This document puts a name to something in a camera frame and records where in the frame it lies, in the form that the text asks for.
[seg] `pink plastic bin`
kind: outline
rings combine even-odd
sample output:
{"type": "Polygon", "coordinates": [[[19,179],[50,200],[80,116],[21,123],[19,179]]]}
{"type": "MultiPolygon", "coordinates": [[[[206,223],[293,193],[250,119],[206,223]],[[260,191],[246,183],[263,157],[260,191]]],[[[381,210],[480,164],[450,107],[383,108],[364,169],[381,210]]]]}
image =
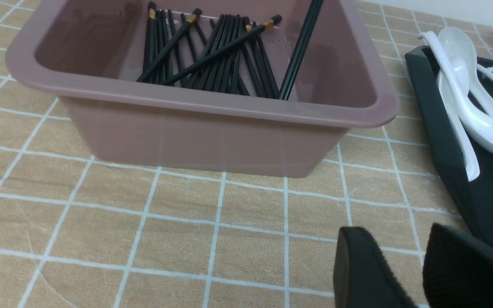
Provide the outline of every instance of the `pink plastic bin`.
{"type": "MultiPolygon", "coordinates": [[[[210,16],[260,23],[282,15],[278,29],[262,34],[280,85],[309,0],[156,4],[184,13],[201,8],[206,35],[210,16]]],[[[43,0],[6,53],[16,80],[59,96],[99,159],[300,178],[350,128],[382,126],[397,114],[397,95],[353,0],[323,4],[289,101],[135,82],[146,7],[147,0],[43,0]]],[[[200,41],[196,46],[200,52],[200,41]]]]}

